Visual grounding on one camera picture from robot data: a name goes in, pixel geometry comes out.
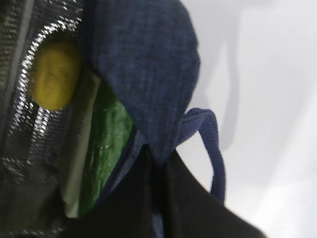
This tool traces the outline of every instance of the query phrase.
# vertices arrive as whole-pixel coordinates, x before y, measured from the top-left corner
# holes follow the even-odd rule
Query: blue strap
[[[211,110],[191,109],[181,121],[181,130],[177,144],[181,144],[199,131],[213,167],[211,194],[220,202],[225,200],[225,168],[219,150],[218,126]]]

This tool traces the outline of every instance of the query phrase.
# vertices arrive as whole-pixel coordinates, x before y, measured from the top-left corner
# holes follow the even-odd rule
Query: green vegetable
[[[96,97],[81,186],[79,216],[96,203],[132,132],[131,118],[112,90],[101,84]]]

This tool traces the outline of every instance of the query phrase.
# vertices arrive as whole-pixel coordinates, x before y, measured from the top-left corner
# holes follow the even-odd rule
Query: silver insulated lining
[[[71,109],[36,105],[30,72],[52,33],[77,37],[83,0],[8,2],[0,11],[0,238],[53,238],[65,225],[56,172]]]

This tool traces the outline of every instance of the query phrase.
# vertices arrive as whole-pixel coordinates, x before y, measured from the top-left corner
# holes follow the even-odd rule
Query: yellow fruit
[[[65,108],[72,100],[82,68],[78,50],[67,42],[51,43],[39,55],[33,99],[50,111]]]

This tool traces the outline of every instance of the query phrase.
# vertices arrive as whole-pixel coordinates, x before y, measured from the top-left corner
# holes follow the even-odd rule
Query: white surface
[[[217,115],[226,205],[270,238],[316,238],[317,1],[183,2],[202,60],[190,107]],[[198,135],[178,151],[208,188]]]

